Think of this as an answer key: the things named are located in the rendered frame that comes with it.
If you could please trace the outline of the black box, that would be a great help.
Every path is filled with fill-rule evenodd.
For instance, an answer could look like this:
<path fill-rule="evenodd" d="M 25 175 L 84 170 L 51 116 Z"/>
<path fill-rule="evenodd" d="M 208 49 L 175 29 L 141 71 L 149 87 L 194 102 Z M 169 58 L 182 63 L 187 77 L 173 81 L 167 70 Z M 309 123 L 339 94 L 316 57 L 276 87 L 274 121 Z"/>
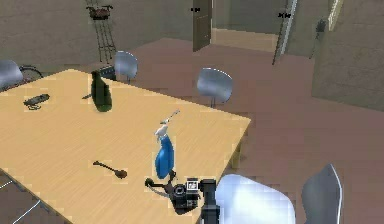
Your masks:
<path fill-rule="evenodd" d="M 110 79 L 112 81 L 116 80 L 115 68 L 112 65 L 100 68 L 99 72 L 103 78 Z"/>

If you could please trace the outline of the reddish brown pot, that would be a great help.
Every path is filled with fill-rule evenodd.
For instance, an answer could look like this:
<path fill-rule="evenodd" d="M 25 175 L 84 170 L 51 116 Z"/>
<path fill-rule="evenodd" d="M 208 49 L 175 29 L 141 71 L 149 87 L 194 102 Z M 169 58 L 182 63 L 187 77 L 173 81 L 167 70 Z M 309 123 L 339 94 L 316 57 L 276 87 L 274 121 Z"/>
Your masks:
<path fill-rule="evenodd" d="M 110 10 L 112 8 L 112 5 L 105 5 L 101 6 L 100 8 L 88 6 L 87 10 L 89 11 L 89 16 L 93 20 L 106 20 L 110 17 Z"/>

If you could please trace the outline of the blue spray bottle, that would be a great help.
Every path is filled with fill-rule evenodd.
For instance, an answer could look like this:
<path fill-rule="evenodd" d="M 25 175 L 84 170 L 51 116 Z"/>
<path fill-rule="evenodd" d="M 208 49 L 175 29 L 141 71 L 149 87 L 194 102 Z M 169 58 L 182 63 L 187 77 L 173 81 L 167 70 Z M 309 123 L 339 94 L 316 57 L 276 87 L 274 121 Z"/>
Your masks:
<path fill-rule="evenodd" d="M 156 140 L 160 143 L 159 151 L 155 158 L 155 170 L 159 179 L 164 179 L 174 168 L 174 147 L 167 133 L 171 119 L 179 113 L 176 110 L 171 116 L 160 122 L 156 130 Z"/>

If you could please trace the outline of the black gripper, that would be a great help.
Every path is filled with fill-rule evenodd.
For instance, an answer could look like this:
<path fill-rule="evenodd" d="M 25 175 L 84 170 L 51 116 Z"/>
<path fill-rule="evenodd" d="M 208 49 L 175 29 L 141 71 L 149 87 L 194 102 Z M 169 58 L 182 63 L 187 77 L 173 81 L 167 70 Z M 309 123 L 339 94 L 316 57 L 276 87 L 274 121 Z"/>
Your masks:
<path fill-rule="evenodd" d="M 200 195 L 196 184 L 177 184 L 175 187 L 172 181 L 176 178 L 176 172 L 170 170 L 169 180 L 166 184 L 155 183 L 151 178 L 145 180 L 146 187 L 163 188 L 165 192 L 172 192 L 172 204 L 176 210 L 192 210 L 197 207 Z"/>

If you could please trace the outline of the light wooden table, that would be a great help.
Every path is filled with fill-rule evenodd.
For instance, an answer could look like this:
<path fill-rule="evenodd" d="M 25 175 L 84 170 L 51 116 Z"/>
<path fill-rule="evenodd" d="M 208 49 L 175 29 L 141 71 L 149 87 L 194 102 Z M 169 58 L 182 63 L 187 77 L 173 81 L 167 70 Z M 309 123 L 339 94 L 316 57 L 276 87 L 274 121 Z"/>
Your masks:
<path fill-rule="evenodd" d="M 109 84 L 112 109 L 101 113 L 86 96 L 89 74 L 69 69 L 0 93 L 0 169 L 72 224 L 196 224 L 177 215 L 144 182 L 155 175 L 155 131 L 169 124 L 179 181 L 219 178 L 250 121 L 119 82 Z M 23 102 L 49 94 L 38 110 Z M 99 161 L 125 170 L 124 179 Z"/>

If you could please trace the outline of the grey room door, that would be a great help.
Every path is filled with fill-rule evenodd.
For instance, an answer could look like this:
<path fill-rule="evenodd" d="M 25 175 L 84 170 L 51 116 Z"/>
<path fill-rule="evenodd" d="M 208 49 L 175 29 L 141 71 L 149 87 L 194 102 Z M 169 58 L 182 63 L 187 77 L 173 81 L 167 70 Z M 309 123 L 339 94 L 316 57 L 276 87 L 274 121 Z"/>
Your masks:
<path fill-rule="evenodd" d="M 279 35 L 277 39 L 277 44 L 274 52 L 274 57 L 272 60 L 272 64 L 275 64 L 285 53 L 288 45 L 288 39 L 296 11 L 298 0 L 285 0 L 285 7 L 283 11 L 279 13 L 290 13 L 290 18 L 279 18 L 281 20 Z"/>

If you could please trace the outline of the dark green bottle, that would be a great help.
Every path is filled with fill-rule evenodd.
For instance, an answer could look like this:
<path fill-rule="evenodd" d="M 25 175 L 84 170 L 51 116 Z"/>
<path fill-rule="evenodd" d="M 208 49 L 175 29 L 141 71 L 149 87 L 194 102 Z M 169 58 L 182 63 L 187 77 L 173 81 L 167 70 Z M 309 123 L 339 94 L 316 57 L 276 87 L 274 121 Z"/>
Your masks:
<path fill-rule="evenodd" d="M 108 112 L 112 109 L 112 97 L 109 86 L 101 78 L 99 71 L 92 71 L 91 97 L 99 112 Z"/>

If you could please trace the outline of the brown room door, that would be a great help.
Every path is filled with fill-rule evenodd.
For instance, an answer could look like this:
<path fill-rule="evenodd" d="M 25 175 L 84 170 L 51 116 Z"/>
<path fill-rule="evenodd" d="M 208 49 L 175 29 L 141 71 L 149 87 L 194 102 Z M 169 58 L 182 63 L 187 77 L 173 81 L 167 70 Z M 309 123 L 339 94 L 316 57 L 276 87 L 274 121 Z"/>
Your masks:
<path fill-rule="evenodd" d="M 212 0 L 193 0 L 192 8 L 201 8 L 193 15 L 193 51 L 208 46 L 211 43 Z"/>

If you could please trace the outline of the brown wooden spoon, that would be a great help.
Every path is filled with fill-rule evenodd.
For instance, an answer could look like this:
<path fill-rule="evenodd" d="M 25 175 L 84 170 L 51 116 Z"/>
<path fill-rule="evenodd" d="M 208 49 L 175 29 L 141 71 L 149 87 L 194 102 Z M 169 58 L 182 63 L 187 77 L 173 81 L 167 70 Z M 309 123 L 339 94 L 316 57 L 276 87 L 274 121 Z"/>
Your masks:
<path fill-rule="evenodd" d="M 101 163 L 101 162 L 99 162 L 99 161 L 95 161 L 95 162 L 93 162 L 93 165 L 94 165 L 94 166 L 104 167 L 104 168 L 106 168 L 106 169 L 112 171 L 112 172 L 114 173 L 114 175 L 115 175 L 117 178 L 119 178 L 119 179 L 124 179 L 124 178 L 126 178 L 127 175 L 128 175 L 128 173 L 127 173 L 125 170 L 117 170 L 117 169 L 114 169 L 114 168 L 112 168 L 112 167 L 110 167 L 110 166 L 108 166 L 108 165 L 105 165 L 105 164 L 103 164 L 103 163 Z"/>

